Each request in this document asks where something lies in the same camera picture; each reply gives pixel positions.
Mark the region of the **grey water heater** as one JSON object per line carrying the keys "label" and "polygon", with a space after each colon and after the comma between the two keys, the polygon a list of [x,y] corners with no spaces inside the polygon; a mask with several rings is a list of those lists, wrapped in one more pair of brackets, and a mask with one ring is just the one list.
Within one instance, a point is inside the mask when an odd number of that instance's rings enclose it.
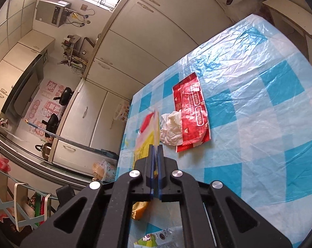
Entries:
{"label": "grey water heater", "polygon": [[66,9],[71,3],[63,0],[39,0],[35,19],[45,24],[60,27],[66,22]]}

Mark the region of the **black pot on stove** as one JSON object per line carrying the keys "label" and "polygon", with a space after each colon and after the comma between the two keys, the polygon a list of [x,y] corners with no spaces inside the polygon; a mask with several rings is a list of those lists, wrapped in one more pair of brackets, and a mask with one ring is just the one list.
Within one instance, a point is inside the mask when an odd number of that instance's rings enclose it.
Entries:
{"label": "black pot on stove", "polygon": [[53,100],[54,100],[54,101],[59,101],[59,104],[60,104],[61,106],[66,106],[66,105],[68,105],[68,103],[69,103],[69,101],[70,101],[70,99],[71,99],[73,93],[74,93],[74,92],[72,91],[71,88],[66,87],[66,88],[64,89],[64,91],[62,92],[61,96],[54,97]]}

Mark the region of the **white plastic bag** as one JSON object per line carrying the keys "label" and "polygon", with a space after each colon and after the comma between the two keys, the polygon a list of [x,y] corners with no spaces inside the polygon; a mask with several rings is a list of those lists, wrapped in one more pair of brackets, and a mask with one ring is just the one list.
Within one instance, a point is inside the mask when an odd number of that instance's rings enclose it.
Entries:
{"label": "white plastic bag", "polygon": [[165,145],[178,146],[183,143],[181,111],[161,116],[160,140]]}

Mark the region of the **white lower kitchen cabinets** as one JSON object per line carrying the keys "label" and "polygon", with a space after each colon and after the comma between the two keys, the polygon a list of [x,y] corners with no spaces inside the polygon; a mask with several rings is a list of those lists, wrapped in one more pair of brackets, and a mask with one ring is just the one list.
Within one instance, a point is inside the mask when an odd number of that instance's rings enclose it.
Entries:
{"label": "white lower kitchen cabinets", "polygon": [[118,104],[231,25],[216,0],[121,0],[60,122],[53,162],[90,175],[102,156],[88,148],[120,150]]}

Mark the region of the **orange peel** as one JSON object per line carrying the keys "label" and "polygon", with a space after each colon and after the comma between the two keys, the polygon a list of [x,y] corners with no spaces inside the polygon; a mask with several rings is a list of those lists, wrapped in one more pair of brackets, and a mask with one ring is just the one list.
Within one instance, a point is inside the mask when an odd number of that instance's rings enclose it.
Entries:
{"label": "orange peel", "polygon": [[148,201],[139,201],[133,204],[131,218],[134,220],[140,220],[143,217],[144,212],[148,207]]}

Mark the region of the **yellow plastic wrapper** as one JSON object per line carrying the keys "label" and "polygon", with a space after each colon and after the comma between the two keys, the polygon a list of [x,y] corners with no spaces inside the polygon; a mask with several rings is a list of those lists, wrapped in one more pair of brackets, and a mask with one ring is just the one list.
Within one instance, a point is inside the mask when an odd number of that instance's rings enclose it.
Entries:
{"label": "yellow plastic wrapper", "polygon": [[143,159],[149,154],[149,146],[158,146],[160,142],[160,121],[159,112],[157,110],[149,113],[143,120],[139,129],[138,136],[134,148],[134,162]]}

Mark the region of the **red snack wrapper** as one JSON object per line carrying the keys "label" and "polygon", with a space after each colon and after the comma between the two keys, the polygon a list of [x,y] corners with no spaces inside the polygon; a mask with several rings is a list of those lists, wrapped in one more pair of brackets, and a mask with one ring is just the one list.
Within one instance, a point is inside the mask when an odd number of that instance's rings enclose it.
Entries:
{"label": "red snack wrapper", "polygon": [[182,144],[176,151],[186,151],[210,141],[208,111],[197,74],[190,74],[172,90],[175,111],[181,113],[182,123]]}

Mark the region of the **white floral waste basket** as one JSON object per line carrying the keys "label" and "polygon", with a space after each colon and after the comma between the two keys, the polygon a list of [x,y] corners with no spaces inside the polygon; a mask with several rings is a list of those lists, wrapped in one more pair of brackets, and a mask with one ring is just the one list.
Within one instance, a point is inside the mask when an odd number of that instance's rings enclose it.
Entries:
{"label": "white floral waste basket", "polygon": [[119,120],[121,122],[127,122],[130,111],[130,103],[126,100],[121,101],[113,115],[114,120]]}

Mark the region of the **range hood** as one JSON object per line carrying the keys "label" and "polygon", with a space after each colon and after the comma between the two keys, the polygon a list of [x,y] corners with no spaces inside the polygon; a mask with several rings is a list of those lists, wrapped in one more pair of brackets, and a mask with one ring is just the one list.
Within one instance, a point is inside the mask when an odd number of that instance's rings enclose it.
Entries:
{"label": "range hood", "polygon": [[1,113],[11,122],[18,124],[25,115],[23,112],[32,100],[33,93],[44,79],[44,64],[48,59],[48,51],[38,54],[14,84],[6,99]]}

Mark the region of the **blue checkered tablecloth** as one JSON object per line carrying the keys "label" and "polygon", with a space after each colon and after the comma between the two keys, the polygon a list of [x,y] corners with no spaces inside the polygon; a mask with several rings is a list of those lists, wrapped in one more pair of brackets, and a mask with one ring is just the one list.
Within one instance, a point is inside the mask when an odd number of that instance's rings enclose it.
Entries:
{"label": "blue checkered tablecloth", "polygon": [[312,66],[260,16],[250,15],[170,66],[132,98],[117,175],[130,171],[138,130],[175,110],[172,88],[196,73],[211,140],[183,152],[180,170],[220,180],[298,247],[312,229]]}

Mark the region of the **milk carton with cow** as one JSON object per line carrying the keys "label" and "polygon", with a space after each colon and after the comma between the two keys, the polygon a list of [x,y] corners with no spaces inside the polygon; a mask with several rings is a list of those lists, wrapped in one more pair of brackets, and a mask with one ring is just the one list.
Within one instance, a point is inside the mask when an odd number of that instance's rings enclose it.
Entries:
{"label": "milk carton with cow", "polygon": [[166,228],[146,234],[134,243],[134,247],[184,247],[182,227]]}

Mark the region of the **small white wooden stool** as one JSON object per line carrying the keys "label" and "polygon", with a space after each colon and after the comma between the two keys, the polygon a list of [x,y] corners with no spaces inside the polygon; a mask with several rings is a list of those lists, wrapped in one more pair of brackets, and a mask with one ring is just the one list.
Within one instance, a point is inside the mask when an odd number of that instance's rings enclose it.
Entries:
{"label": "small white wooden stool", "polygon": [[304,38],[308,61],[312,65],[312,14],[289,0],[266,0],[263,4],[270,10],[275,26],[282,33],[287,34],[285,23]]}

